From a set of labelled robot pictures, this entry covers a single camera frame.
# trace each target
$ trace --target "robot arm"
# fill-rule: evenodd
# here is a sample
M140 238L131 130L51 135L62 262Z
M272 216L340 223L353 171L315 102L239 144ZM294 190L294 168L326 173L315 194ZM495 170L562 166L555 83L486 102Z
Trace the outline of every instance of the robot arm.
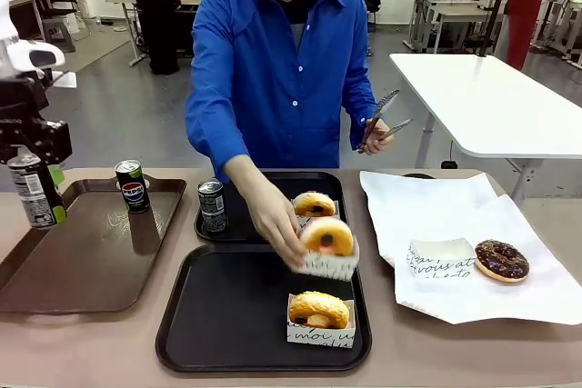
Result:
M10 20L9 0L0 0L0 163L20 146L45 164L59 164L71 153L71 137L64 122L46 121L39 111L48 106L45 87L50 67L65 62L63 52L45 42L24 41Z

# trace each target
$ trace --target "floor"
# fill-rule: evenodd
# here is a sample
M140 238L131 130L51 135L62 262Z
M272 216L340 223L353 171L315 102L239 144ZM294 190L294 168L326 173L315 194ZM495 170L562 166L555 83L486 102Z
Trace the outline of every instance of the floor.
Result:
M101 42L92 42L91 45L95 48L94 59L99 59L78 73L76 90L49 90L50 106L43 111L49 120L66 120L69 123L74 154L66 160L65 168L113 167L129 157L139 159L144 167L209 166L208 160L197 153L186 139L184 104L190 89L190 61L180 60L181 71L176 75L153 76L149 73L147 61L133 68L127 66L133 57L129 44L100 57L106 45L119 43L118 37L121 35L112 29L98 29L97 32L102 33L99 36L103 38ZM427 112L414 93L403 84L388 57L392 53L407 52L402 44L404 37L402 32L381 30L371 35L370 43L375 55L369 58L370 78L376 96L396 88L402 89L399 100L387 115L389 124L407 118L414 118L415 121L397 135L388 153L369 157L351 151L347 141L349 123L344 114L341 144L343 167L374 169L409 168L414 165ZM67 64L75 69L83 61L73 60L68 55ZM574 70L558 58L533 54L530 54L526 67L528 75L582 105L582 86L569 77ZM577 80L581 81L582 74L576 75ZM448 159L450 145L450 137L437 127L427 164L439 167L443 160ZM517 179L517 173L505 160L472 158L455 147L452 156L462 168L476 168L490 173L508 191ZM8 172L5 167L1 168L0 191L12 190ZM530 187L529 196L581 197L582 163L546 163Z
M116 50L120 45L129 41L127 32L119 32L117 27L125 26L98 25L95 20L86 19L87 28L82 28L73 34L76 52L65 54L64 70L80 72L97 59Z

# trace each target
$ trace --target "chocolate donut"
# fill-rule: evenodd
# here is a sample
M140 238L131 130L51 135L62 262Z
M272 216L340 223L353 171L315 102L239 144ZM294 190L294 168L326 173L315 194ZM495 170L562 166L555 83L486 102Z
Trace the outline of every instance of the chocolate donut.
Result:
M520 282L529 274L529 262L513 245L487 240L475 247L475 265L500 282Z

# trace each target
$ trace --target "black can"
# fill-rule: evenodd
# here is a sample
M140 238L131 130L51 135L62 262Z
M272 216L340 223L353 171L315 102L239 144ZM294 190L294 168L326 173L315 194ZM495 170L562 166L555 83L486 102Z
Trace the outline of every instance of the black can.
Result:
M7 164L30 225L42 229L62 223L66 219L63 197L41 159L20 154Z
M149 209L146 181L142 165L135 159L122 161L115 166L119 188L124 197L127 210L131 214L140 214Z
M200 213L208 232L223 232L228 226L224 194L222 182L214 177L198 184Z

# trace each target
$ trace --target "glazed donut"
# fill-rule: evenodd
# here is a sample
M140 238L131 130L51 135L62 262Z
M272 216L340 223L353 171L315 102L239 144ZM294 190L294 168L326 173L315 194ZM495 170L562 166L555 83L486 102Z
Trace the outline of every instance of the glazed donut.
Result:
M325 194L308 191L293 200L295 214L304 217L331 217L336 214L334 201Z
M296 295L289 304L289 320L309 327L345 329L349 309L333 295L307 291Z
M529 273L529 262L511 244L487 240L477 244L475 252L477 268L500 282L520 282Z
M311 252L349 256L354 252L354 237L347 224L335 217L312 220L299 241Z

